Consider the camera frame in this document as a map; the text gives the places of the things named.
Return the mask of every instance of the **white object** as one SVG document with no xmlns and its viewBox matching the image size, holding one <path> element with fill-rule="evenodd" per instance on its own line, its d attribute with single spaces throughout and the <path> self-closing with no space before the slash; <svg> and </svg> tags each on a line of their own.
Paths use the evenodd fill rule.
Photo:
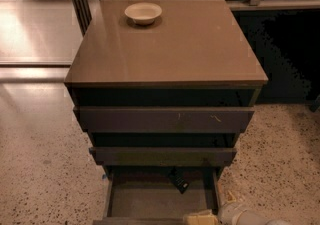
<svg viewBox="0 0 320 225">
<path fill-rule="evenodd" d="M 282 220 L 264 218 L 238 202 L 222 206 L 218 213 L 218 220 L 222 225 L 291 225 Z"/>
<path fill-rule="evenodd" d="M 218 220 L 212 214 L 212 210 L 204 210 L 198 213 L 190 213 L 183 217 L 186 225 L 218 225 Z"/>
<path fill-rule="evenodd" d="M 149 25 L 162 13 L 160 6 L 153 3 L 136 3 L 127 7 L 125 15 L 138 25 Z"/>
</svg>

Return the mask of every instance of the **brown cabinet top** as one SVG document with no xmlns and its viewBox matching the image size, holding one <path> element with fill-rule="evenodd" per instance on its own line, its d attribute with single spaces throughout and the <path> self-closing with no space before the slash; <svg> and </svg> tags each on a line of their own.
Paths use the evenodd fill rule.
<svg viewBox="0 0 320 225">
<path fill-rule="evenodd" d="M 150 26 L 124 10 L 162 8 Z M 65 79 L 73 86 L 259 86 L 267 82 L 224 0 L 101 0 Z"/>
</svg>

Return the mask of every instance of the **drawer front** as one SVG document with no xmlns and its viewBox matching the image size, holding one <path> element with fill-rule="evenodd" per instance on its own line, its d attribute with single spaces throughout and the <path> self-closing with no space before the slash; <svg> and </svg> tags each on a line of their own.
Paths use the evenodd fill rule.
<svg viewBox="0 0 320 225">
<path fill-rule="evenodd" d="M 235 155 L 233 148 L 90 148 L 97 165 L 104 166 L 229 166 Z"/>
<path fill-rule="evenodd" d="M 185 225 L 182 219 L 139 219 L 107 217 L 102 221 L 93 221 L 93 225 Z"/>
<path fill-rule="evenodd" d="M 77 107 L 84 131 L 92 133 L 242 133 L 253 111 L 221 108 Z"/>
<path fill-rule="evenodd" d="M 90 133 L 95 147 L 230 148 L 236 134 L 227 133 Z"/>
</svg>

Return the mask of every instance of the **drawer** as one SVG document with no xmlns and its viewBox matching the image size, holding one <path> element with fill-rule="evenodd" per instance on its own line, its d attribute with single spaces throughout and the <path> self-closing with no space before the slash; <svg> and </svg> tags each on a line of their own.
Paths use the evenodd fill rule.
<svg viewBox="0 0 320 225">
<path fill-rule="evenodd" d="M 234 147 L 233 133 L 91 133 L 95 147 Z"/>
<path fill-rule="evenodd" d="M 75 107 L 83 131 L 91 133 L 242 133 L 250 108 Z"/>
<path fill-rule="evenodd" d="M 234 148 L 93 147 L 90 153 L 103 166 L 224 167 L 237 152 Z"/>
<path fill-rule="evenodd" d="M 79 106 L 112 107 L 247 107 L 255 89 L 70 88 Z"/>
<path fill-rule="evenodd" d="M 157 221 L 156 224 L 173 225 L 182 222 L 186 214 L 206 209 L 218 211 L 214 169 L 177 168 L 178 176 L 189 184 L 183 194 L 171 183 L 171 171 L 172 168 L 112 168 L 104 219 L 93 224 L 139 221 L 138 224 L 155 225 L 152 221 Z"/>
</svg>

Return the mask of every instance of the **small bowl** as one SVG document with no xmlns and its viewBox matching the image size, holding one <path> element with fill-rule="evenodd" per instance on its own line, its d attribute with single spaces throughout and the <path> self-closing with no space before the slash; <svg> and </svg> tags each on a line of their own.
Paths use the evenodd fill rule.
<svg viewBox="0 0 320 225">
<path fill-rule="evenodd" d="M 138 25 L 149 25 L 162 13 L 160 6 L 153 3 L 137 3 L 127 7 L 125 15 Z"/>
</svg>

